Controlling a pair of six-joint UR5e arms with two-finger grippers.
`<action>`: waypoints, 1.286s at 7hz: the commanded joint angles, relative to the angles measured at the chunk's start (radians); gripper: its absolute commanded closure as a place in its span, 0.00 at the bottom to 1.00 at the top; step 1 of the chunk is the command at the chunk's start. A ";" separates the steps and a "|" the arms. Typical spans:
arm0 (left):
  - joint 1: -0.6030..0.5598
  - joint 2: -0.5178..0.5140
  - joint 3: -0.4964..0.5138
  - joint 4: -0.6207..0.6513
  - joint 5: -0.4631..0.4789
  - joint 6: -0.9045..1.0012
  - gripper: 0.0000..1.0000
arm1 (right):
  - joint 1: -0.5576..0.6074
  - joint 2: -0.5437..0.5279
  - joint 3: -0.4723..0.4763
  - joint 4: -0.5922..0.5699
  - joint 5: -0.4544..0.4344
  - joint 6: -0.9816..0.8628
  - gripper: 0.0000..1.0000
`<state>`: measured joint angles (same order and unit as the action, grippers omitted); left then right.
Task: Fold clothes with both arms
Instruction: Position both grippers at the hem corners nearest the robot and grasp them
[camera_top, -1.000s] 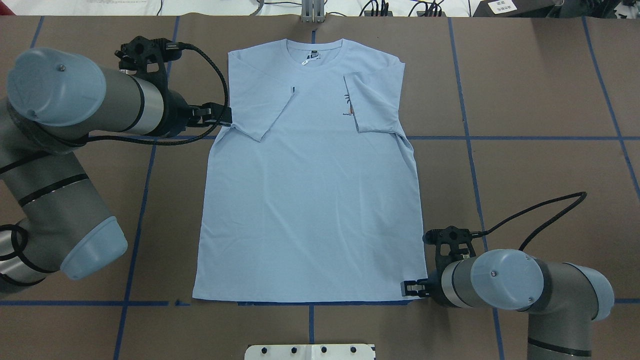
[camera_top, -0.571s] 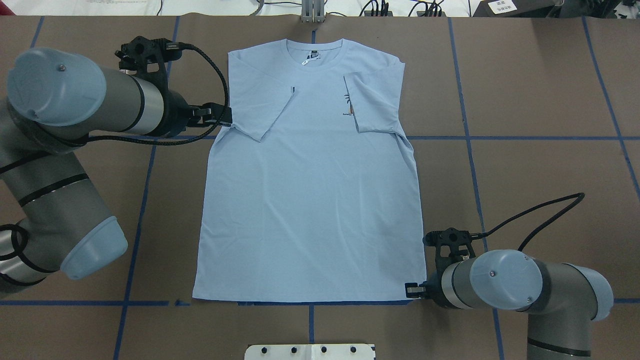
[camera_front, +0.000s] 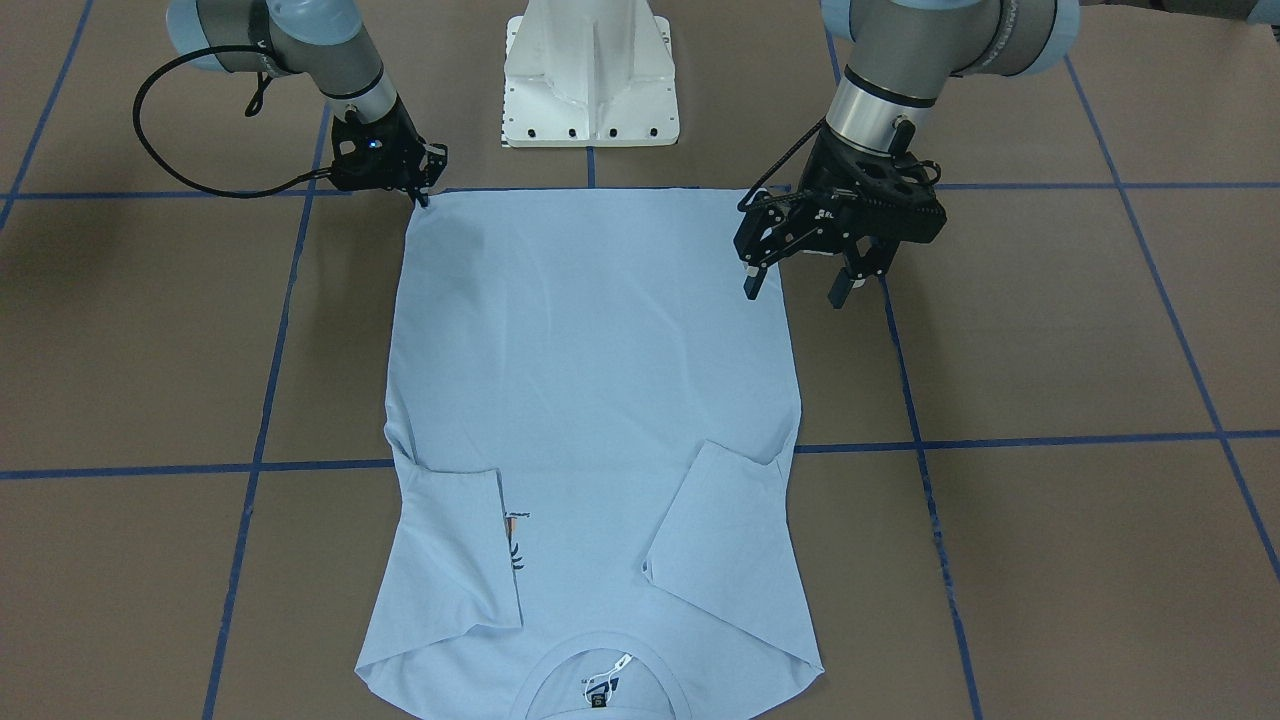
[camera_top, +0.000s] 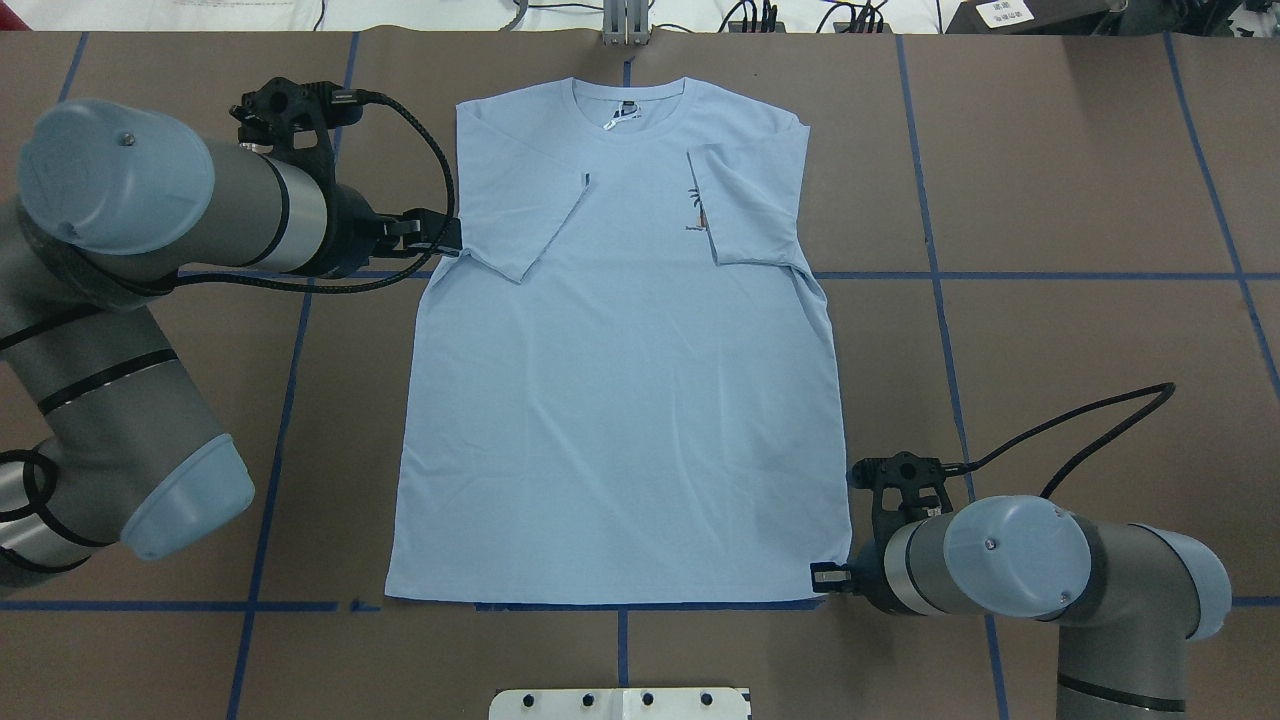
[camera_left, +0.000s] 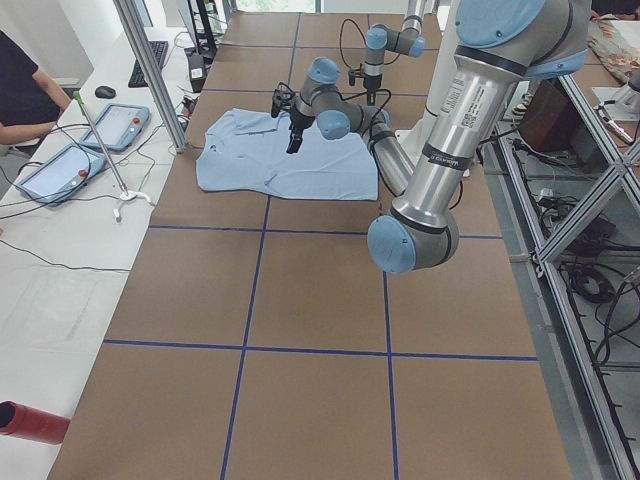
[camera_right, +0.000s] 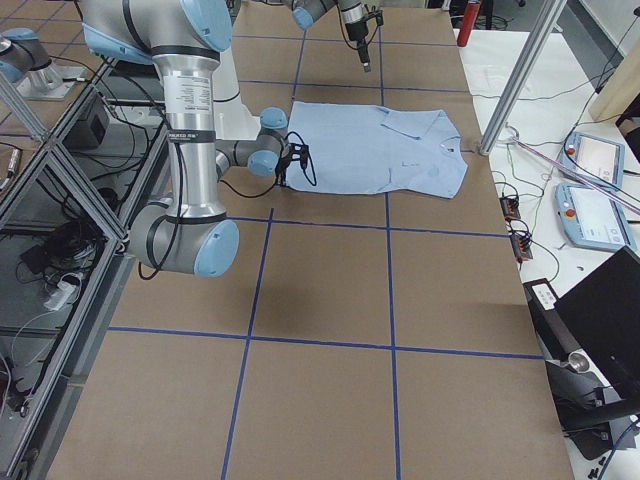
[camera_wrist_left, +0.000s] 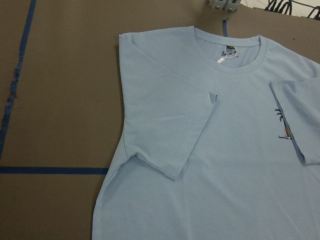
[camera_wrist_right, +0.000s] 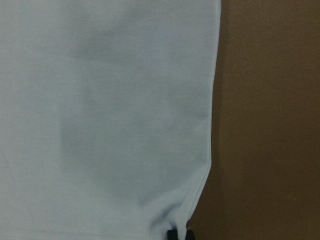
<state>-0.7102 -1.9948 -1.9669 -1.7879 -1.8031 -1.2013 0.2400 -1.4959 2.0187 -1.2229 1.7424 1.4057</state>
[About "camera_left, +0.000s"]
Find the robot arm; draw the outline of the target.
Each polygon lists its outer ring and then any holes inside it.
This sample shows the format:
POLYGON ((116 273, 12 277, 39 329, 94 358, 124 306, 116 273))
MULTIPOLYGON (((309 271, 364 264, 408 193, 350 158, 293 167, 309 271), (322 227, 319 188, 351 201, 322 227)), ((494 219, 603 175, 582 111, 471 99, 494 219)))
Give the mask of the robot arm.
POLYGON ((401 30, 394 30, 384 24, 371 27, 365 37, 366 54, 360 73, 366 90, 366 102, 373 106, 377 92, 381 89, 383 66, 387 52, 419 58, 426 45, 422 36, 422 18, 407 15, 401 30))
POLYGON ((455 74, 420 158, 399 144, 383 110, 344 99, 339 69, 326 57, 309 66, 299 91, 275 90, 274 112, 290 115, 289 153, 317 127, 328 140, 360 135, 394 198, 376 218, 367 245, 378 267, 401 274, 449 260, 458 228, 449 204, 478 145, 491 133, 506 97, 523 80, 579 70, 586 57, 587 1, 463 1, 452 14, 455 74))

